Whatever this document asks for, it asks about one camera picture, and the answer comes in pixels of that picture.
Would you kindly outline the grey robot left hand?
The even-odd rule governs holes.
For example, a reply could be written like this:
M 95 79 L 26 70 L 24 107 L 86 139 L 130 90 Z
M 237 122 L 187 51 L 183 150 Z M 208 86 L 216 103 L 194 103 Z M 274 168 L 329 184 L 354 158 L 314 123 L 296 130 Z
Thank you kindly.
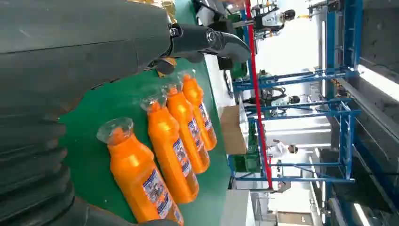
M 0 115 L 69 112 L 85 92 L 165 57 L 202 53 L 245 62 L 237 36 L 172 24 L 164 9 L 130 0 L 3 0 Z

